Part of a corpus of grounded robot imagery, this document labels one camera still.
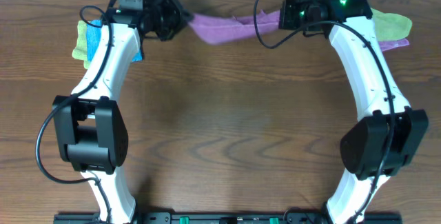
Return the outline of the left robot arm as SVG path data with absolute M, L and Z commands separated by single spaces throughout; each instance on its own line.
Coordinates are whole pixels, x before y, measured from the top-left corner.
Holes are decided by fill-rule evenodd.
M 87 24 L 99 32 L 93 59 L 72 93 L 53 102 L 60 157 L 90 184 L 100 207 L 95 223 L 131 223 L 135 215 L 123 169 L 129 138 L 118 105 L 129 66 L 143 56 L 148 33 L 168 41 L 191 17 L 178 0 L 140 2 L 138 10 L 110 3 L 100 20 Z

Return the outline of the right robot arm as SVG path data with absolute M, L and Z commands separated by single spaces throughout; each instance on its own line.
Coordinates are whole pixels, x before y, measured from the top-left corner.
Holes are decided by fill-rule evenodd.
M 323 223 L 366 223 L 378 189 L 412 161 L 429 120 L 399 90 L 377 40 L 367 0 L 284 0 L 279 27 L 324 32 L 345 69 L 358 122 L 340 142 L 345 170 Z

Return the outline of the purple microfiber cloth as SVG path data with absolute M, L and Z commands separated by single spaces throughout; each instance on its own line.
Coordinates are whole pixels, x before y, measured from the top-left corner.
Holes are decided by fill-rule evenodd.
M 279 10 L 268 14 L 263 11 L 258 13 L 256 22 L 259 34 L 277 30 L 279 19 Z M 220 45 L 256 36 L 253 16 L 222 18 L 194 14 L 189 26 L 202 41 L 210 45 Z

